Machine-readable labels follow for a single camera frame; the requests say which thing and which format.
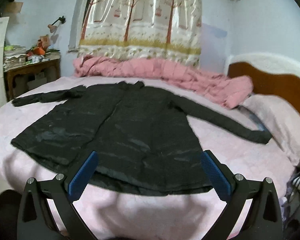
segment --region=patterned fabric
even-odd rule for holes
[[[91,0],[79,55],[161,57],[197,67],[201,0]]]
[[[300,164],[296,167],[290,180],[287,183],[287,192],[285,197],[281,198],[283,228],[293,227],[295,230],[300,225],[300,192],[298,190],[300,181]]]

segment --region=wrinkled fabric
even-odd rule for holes
[[[52,101],[59,95],[30,95],[23,102],[36,96]],[[271,138],[167,90],[120,82],[87,87],[80,98],[55,106],[11,143],[58,173],[65,173],[81,154],[96,151],[99,164],[90,182],[118,192],[206,192],[211,185],[200,163],[202,148],[187,114],[252,142],[266,144]]]
[[[208,100],[232,109],[252,93],[250,77],[228,78],[220,73],[196,70],[161,58],[118,61],[86,55],[73,61],[75,75],[161,79],[168,84],[195,91]]]
[[[40,93],[22,98],[15,98],[12,101],[14,106],[24,106],[33,103],[58,102],[69,98],[79,98],[86,91],[85,86],[77,86],[67,90],[54,91],[53,93]]]

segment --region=wooden headboard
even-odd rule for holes
[[[300,78],[293,74],[270,74],[258,70],[247,62],[229,65],[228,76],[250,76],[253,92],[264,95],[277,95],[284,98],[300,113]]]

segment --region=window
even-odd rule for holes
[[[82,27],[84,24],[84,20],[89,8],[89,4],[90,4],[91,0],[82,0],[82,5],[81,5],[81,9],[80,9],[80,15],[79,15],[79,21],[77,24],[77,35],[76,35],[76,47],[79,45],[79,41],[81,38],[81,32],[82,32]]]

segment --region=black coat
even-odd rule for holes
[[[82,152],[96,151],[99,165],[90,183],[118,192],[167,195],[211,189],[188,114],[252,142],[265,144],[271,138],[143,82],[78,86],[17,98],[13,104],[66,98],[14,138],[12,145],[57,173],[65,172]]]

